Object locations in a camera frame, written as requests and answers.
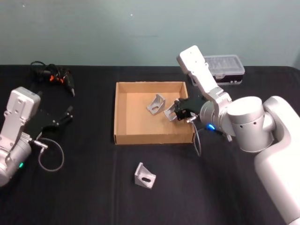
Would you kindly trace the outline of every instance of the metal bracket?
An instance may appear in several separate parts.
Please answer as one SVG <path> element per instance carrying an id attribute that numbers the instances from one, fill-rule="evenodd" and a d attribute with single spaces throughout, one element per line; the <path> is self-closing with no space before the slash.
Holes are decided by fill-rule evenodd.
<path id="1" fill-rule="evenodd" d="M 171 105 L 168 109 L 164 110 L 165 116 L 170 122 L 177 118 L 175 113 L 175 104 Z"/>
<path id="2" fill-rule="evenodd" d="M 165 98 L 161 94 L 156 94 L 155 99 L 150 105 L 147 106 L 148 111 L 152 115 L 156 115 L 163 111 L 165 108 Z"/>
<path id="3" fill-rule="evenodd" d="M 150 173 L 150 171 L 143 166 L 143 163 L 139 163 L 139 166 L 135 171 L 135 184 L 152 189 L 155 179 L 156 175 Z"/>

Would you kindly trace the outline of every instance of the gray cable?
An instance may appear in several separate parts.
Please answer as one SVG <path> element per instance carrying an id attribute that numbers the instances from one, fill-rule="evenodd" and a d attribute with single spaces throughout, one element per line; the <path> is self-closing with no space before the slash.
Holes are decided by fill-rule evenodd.
<path id="1" fill-rule="evenodd" d="M 56 141 L 52 140 L 52 139 L 49 139 L 49 138 L 45 138 L 45 137 L 41 137 L 40 140 L 45 140 L 45 141 L 50 141 L 54 144 L 56 144 L 58 146 L 58 148 L 60 149 L 61 151 L 61 156 L 62 156 L 62 160 L 61 160 L 61 164 L 59 167 L 57 167 L 56 169 L 53 169 L 53 170 L 50 170 L 50 169 L 47 169 L 46 167 L 44 167 L 41 163 L 41 157 L 42 157 L 42 154 L 44 151 L 41 151 L 39 153 L 39 156 L 38 156 L 38 164 L 40 165 L 40 167 L 42 167 L 44 170 L 48 171 L 48 172 L 56 172 L 58 170 L 60 170 L 62 168 L 62 166 L 64 165 L 64 162 L 65 162 L 65 154 L 64 154 L 64 151 L 62 149 L 62 147 L 60 146 L 60 144 L 58 144 Z"/>
<path id="2" fill-rule="evenodd" d="M 203 128 L 202 129 L 199 129 L 199 130 L 197 130 L 197 127 L 196 127 L 196 125 L 195 125 L 195 123 L 192 123 L 193 124 L 193 127 L 194 127 L 194 129 L 195 129 L 195 138 L 194 138 L 194 147 L 195 147 L 195 150 L 196 150 L 196 152 L 197 152 L 197 155 L 200 157 L 201 156 L 201 142 L 200 142 L 200 137 L 199 137 L 199 132 L 201 131 L 201 130 L 203 130 Z M 196 137 L 197 137 L 197 139 L 198 139 L 198 146 L 199 146 L 199 149 L 197 148 L 197 146 L 196 146 Z"/>

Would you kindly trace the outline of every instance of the clear plastic lid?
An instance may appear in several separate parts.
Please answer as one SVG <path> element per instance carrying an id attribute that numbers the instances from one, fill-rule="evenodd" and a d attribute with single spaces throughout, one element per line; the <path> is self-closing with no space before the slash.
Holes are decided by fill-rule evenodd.
<path id="1" fill-rule="evenodd" d="M 237 55 L 204 56 L 209 70 L 216 79 L 223 79 L 226 75 L 243 75 L 245 69 Z"/>

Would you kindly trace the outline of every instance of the plastic storage case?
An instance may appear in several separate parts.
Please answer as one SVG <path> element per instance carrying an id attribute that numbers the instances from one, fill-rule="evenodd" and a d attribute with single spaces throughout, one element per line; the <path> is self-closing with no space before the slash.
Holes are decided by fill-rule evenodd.
<path id="1" fill-rule="evenodd" d="M 237 55 L 212 55 L 204 56 L 204 58 L 218 84 L 240 84 L 242 82 L 245 69 Z"/>

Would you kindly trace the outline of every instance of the power cord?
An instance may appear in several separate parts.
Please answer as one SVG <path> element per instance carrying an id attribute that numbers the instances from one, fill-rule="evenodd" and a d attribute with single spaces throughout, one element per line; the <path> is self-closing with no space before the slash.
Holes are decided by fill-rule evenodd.
<path id="1" fill-rule="evenodd" d="M 39 156 L 38 156 L 38 164 L 40 165 L 40 167 L 43 168 L 44 170 L 48 171 L 48 172 L 56 172 L 56 171 L 60 170 L 62 168 L 62 166 L 64 165 L 64 162 L 65 162 L 65 154 L 64 154 L 64 151 L 63 151 L 62 147 L 60 146 L 60 144 L 58 144 L 56 141 L 54 141 L 50 138 L 46 138 L 46 137 L 41 137 L 41 138 L 39 138 L 39 140 L 45 140 L 45 141 L 52 142 L 52 143 L 56 144 L 56 146 L 58 146 L 58 148 L 61 151 L 61 164 L 60 164 L 60 166 L 57 167 L 56 169 L 47 169 L 46 167 L 44 167 L 42 165 L 42 162 L 41 162 L 41 157 L 42 157 L 42 154 L 44 153 L 44 149 L 42 149 L 39 153 Z"/>
<path id="2" fill-rule="evenodd" d="M 200 157 L 201 156 L 201 153 L 202 153 L 202 150 L 201 150 L 201 142 L 200 142 L 200 137 L 199 137 L 199 132 L 204 130 L 204 128 L 201 128 L 199 130 L 197 130 L 197 127 L 195 125 L 195 123 L 193 123 L 193 127 L 194 127 L 194 130 L 195 130 L 195 137 L 194 137 L 194 147 L 195 147 L 195 151 L 197 153 L 197 155 Z M 197 140 L 198 140 L 198 148 L 196 146 L 196 137 L 197 137 Z"/>
<path id="3" fill-rule="evenodd" d="M 196 135 L 194 137 L 194 148 L 195 148 L 195 151 L 196 151 L 196 153 L 197 153 L 197 155 L 199 157 L 201 156 L 201 152 L 202 152 L 202 150 L 201 150 L 201 142 L 200 142 L 200 137 L 199 137 L 199 132 L 202 131 L 202 130 L 211 130 L 211 131 L 217 133 L 218 135 L 224 136 L 228 142 L 232 142 L 233 141 L 233 139 L 232 139 L 232 137 L 230 135 L 227 135 L 227 134 L 225 134 L 225 133 L 223 133 L 221 131 L 216 130 L 214 128 L 214 126 L 211 125 L 211 124 L 209 124 L 206 128 L 201 128 L 201 129 L 197 130 L 197 127 L 196 127 L 195 123 L 193 121 L 190 121 L 190 123 L 193 125 L 194 130 L 195 130 L 195 134 Z"/>

